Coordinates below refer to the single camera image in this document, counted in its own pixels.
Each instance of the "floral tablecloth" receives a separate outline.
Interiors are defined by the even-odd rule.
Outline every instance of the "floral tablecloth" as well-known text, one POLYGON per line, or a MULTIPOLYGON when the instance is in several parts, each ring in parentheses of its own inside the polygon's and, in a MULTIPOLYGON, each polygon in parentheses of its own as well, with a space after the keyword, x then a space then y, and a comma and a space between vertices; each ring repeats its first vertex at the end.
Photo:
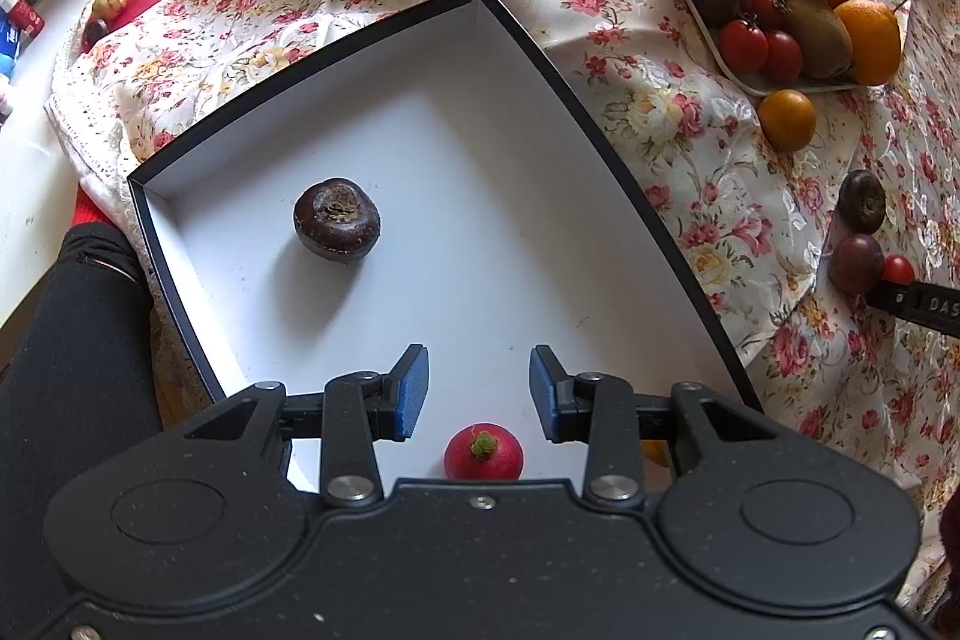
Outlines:
MULTIPOLYGON (((79 58, 78 29, 50 114, 85 188, 139 241, 124 184, 138 162, 258 80, 418 1, 162 1, 79 58)), ((816 139, 793 156, 766 145, 683 1, 503 1, 685 250, 768 413, 913 492, 925 545, 901 598, 921 608, 958 482, 960 342, 837 295, 821 262, 839 184, 867 167, 888 194, 881 245, 926 280, 960 284, 957 0, 904 6, 896 79, 817 95, 816 139)))

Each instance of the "red sock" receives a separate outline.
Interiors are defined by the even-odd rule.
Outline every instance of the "red sock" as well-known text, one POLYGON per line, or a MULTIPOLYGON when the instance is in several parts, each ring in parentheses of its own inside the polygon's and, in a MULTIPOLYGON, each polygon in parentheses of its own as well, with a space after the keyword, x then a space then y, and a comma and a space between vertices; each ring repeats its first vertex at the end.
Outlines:
POLYGON ((80 186, 77 186, 77 206, 73 209, 73 220, 70 221, 70 228, 79 226, 80 223, 107 223, 112 226, 113 221, 101 212, 100 208, 93 203, 93 200, 86 195, 86 192, 80 186))

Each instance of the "red radish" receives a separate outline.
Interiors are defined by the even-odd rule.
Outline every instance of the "red radish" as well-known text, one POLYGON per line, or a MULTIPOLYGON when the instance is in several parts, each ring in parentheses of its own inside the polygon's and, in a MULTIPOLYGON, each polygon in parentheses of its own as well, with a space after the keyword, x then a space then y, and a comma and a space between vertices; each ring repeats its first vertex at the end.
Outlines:
POLYGON ((753 15, 724 25, 717 36, 717 47, 724 62, 736 74, 756 71, 767 60, 767 38, 757 28, 753 15))
POLYGON ((443 454, 443 472, 450 480, 517 480, 522 470, 520 442, 493 423, 457 432, 443 454))
POLYGON ((912 263, 904 256, 894 253, 887 256, 887 260, 883 263, 883 279, 908 286, 917 279, 917 273, 913 271, 912 263))

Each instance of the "metal screw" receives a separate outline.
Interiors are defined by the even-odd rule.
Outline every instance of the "metal screw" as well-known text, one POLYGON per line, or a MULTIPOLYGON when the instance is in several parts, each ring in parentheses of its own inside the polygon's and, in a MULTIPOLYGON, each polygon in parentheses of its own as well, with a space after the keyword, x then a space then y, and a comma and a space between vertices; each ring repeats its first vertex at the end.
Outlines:
POLYGON ((360 501, 373 494, 373 481, 361 475, 338 475, 328 482, 326 492, 341 501, 360 501))
POLYGON ((488 497, 486 494, 481 494, 478 497, 470 497, 470 506, 476 507, 478 510, 492 510, 495 504, 496 499, 488 497))
POLYGON ((637 495, 637 491, 637 481, 626 475, 601 475, 590 481, 590 492, 600 499, 622 501, 637 495))

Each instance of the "radish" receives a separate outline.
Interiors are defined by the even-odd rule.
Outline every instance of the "radish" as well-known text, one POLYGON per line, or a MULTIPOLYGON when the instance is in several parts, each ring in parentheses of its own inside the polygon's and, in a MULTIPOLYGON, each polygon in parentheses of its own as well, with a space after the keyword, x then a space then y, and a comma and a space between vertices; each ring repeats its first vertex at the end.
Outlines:
POLYGON ((520 442, 493 423, 467 426, 443 453, 443 472, 450 480, 517 480, 522 470, 520 442))

